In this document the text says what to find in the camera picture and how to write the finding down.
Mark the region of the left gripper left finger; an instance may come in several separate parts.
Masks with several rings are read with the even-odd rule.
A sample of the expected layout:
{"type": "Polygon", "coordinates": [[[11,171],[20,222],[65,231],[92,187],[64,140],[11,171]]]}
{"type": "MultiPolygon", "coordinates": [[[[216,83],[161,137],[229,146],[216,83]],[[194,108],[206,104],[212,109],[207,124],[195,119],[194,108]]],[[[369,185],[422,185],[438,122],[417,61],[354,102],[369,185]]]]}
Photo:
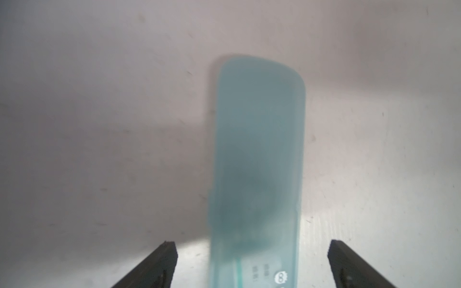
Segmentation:
{"type": "Polygon", "coordinates": [[[175,242],[165,241],[112,288],[170,288],[177,260],[175,242]]]}

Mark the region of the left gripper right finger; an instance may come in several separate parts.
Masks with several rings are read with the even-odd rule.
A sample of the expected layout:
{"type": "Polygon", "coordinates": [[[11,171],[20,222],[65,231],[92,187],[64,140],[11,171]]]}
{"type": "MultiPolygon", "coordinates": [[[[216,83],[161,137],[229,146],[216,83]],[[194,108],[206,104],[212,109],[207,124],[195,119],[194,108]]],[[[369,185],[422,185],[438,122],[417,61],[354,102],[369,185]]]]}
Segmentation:
{"type": "Polygon", "coordinates": [[[396,288],[341,240],[331,240],[327,257],[336,288],[396,288]]]}

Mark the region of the teal pencil case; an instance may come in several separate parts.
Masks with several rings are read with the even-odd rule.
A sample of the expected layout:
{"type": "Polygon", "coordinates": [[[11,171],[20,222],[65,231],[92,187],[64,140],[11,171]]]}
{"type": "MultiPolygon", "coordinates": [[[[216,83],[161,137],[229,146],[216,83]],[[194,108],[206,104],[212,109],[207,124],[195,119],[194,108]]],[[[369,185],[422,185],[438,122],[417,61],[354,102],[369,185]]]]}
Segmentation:
{"type": "Polygon", "coordinates": [[[233,56],[219,71],[210,193],[212,288],[294,288],[306,89],[278,62],[233,56]]]}

